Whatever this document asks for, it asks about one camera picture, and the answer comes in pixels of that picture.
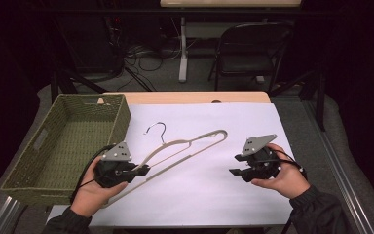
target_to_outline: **white paper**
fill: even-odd
[[[93,216],[92,225],[120,227],[221,227],[284,224],[291,207],[278,192],[263,189],[233,176],[229,169],[246,168],[234,156],[242,152],[248,137],[276,134],[274,143],[292,155],[278,112],[273,104],[150,104],[130,105],[131,121],[126,136],[132,162],[139,164],[164,141],[191,139],[225,130],[227,139],[180,163]],[[125,191],[180,158],[222,138],[207,137],[181,154],[137,176]],[[183,148],[172,146],[157,154],[152,165]],[[50,217],[66,206],[54,206]]]

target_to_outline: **clothes hanger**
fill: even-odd
[[[212,132],[209,132],[209,133],[206,133],[206,134],[203,134],[203,135],[197,136],[197,137],[192,138],[192,139],[177,139],[177,140],[173,140],[173,141],[170,141],[170,142],[164,142],[164,140],[163,140],[163,134],[164,134],[164,132],[166,131],[166,125],[165,125],[164,123],[162,123],[162,122],[158,122],[158,123],[156,123],[156,124],[154,124],[154,125],[157,125],[157,124],[162,124],[162,125],[165,126],[165,129],[164,129],[164,131],[163,131],[163,133],[162,133],[162,135],[161,135],[161,137],[162,137],[162,141],[163,141],[163,144],[162,144],[161,146],[159,146],[157,149],[155,149],[154,151],[152,151],[152,152],[151,152],[151,153],[150,153],[150,154],[149,154],[149,155],[148,155],[148,156],[143,160],[143,162],[140,163],[140,164],[139,164],[137,167],[135,167],[133,170],[137,170],[138,168],[143,167],[144,165],[146,165],[146,163],[147,163],[151,158],[153,158],[153,157],[154,157],[156,154],[158,154],[160,151],[162,151],[162,150],[164,150],[164,149],[166,149],[166,148],[168,148],[168,147],[171,147],[171,146],[173,146],[173,145],[177,145],[177,144],[185,144],[185,143],[188,144],[186,148],[183,148],[183,149],[177,151],[176,153],[174,153],[174,154],[168,156],[168,157],[165,158],[164,160],[161,160],[160,162],[158,162],[158,163],[156,163],[156,164],[154,164],[154,165],[151,165],[149,168],[154,167],[154,166],[157,166],[158,164],[160,164],[160,163],[166,161],[167,159],[169,159],[169,158],[171,158],[171,157],[173,157],[173,156],[175,156],[175,155],[177,155],[177,154],[179,154],[179,153],[185,151],[186,149],[190,148],[190,147],[193,145],[193,142],[195,142],[195,141],[197,141],[197,140],[200,140],[200,139],[203,139],[203,138],[206,138],[206,137],[216,137],[217,135],[220,135],[220,134],[223,135],[223,138],[221,138],[220,140],[218,140],[218,141],[216,141],[216,142],[214,142],[214,143],[212,143],[212,144],[210,144],[210,145],[208,145],[208,146],[206,146],[206,147],[204,147],[204,148],[202,148],[202,149],[200,149],[200,150],[198,150],[198,151],[196,151],[196,152],[194,152],[194,153],[192,153],[192,154],[189,154],[189,155],[187,155],[187,156],[185,156],[185,157],[179,159],[178,161],[176,161],[176,162],[170,164],[169,166],[163,168],[162,170],[160,170],[160,171],[154,173],[153,175],[147,177],[144,181],[140,182],[137,186],[133,187],[132,189],[121,192],[121,193],[118,194],[117,196],[111,198],[111,199],[108,201],[108,203],[105,204],[105,205],[103,206],[103,208],[106,208],[106,207],[110,206],[110,205],[113,204],[114,202],[116,202],[116,201],[120,200],[121,198],[125,197],[126,195],[130,194],[131,192],[133,192],[133,191],[134,191],[135,189],[137,189],[138,187],[140,187],[140,186],[142,186],[143,184],[145,184],[145,183],[151,181],[151,179],[153,179],[153,178],[155,178],[155,177],[161,175],[162,173],[166,172],[167,170],[169,170],[169,169],[175,167],[176,165],[178,165],[178,164],[184,162],[185,160],[187,160],[187,159],[189,159],[189,158],[192,158],[192,157],[194,157],[194,156],[196,156],[196,155],[202,153],[203,151],[205,151],[205,150],[211,148],[212,146],[214,146],[214,145],[220,143],[221,141],[225,140],[225,139],[227,138],[227,135],[228,135],[227,132],[226,132],[225,130],[216,130],[216,131],[212,131]]]

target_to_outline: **human hand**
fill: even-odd
[[[275,145],[273,143],[269,143],[266,146],[271,148],[272,150],[283,151],[281,147]],[[282,153],[277,152],[277,155],[280,159],[283,160],[290,160]],[[281,170],[275,178],[272,179],[259,179],[254,178],[251,183],[260,186],[263,188],[274,189],[279,192],[279,194],[283,195],[286,198],[292,199],[303,192],[308,190],[311,186],[308,181],[303,177],[303,175],[299,172],[296,166],[288,164],[288,163],[281,163]]]
[[[101,187],[94,180],[94,168],[100,159],[100,156],[96,157],[88,167],[81,184],[90,182],[79,188],[71,205],[71,210],[78,215],[91,217],[108,202],[108,199],[123,191],[128,185],[127,182],[122,182],[111,188]]]

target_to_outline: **chair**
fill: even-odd
[[[292,36],[292,26],[282,22],[246,23],[227,29],[220,37],[208,76],[210,80],[215,68],[214,90],[220,76],[270,76],[270,92]]]

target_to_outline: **wicker basket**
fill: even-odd
[[[124,95],[60,95],[1,189],[28,205],[66,205],[85,165],[101,147],[125,139]]]

